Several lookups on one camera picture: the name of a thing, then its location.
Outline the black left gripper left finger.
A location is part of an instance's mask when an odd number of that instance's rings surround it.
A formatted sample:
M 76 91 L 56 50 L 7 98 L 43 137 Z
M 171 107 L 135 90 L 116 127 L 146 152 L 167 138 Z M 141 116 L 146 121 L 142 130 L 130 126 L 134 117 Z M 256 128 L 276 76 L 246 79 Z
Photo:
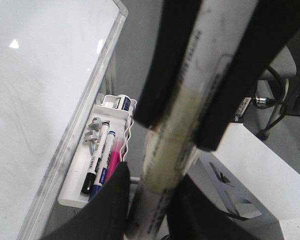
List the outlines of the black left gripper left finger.
M 163 2 L 153 59 L 134 114 L 134 120 L 147 129 L 159 122 L 171 97 L 201 3 Z

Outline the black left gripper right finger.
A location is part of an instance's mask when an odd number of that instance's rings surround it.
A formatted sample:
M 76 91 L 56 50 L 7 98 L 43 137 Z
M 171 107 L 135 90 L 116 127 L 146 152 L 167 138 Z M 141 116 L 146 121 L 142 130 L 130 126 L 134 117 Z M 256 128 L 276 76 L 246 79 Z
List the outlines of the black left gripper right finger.
M 291 37 L 300 29 L 300 0 L 260 0 L 234 59 L 217 87 L 195 136 L 214 151 L 238 105 Z

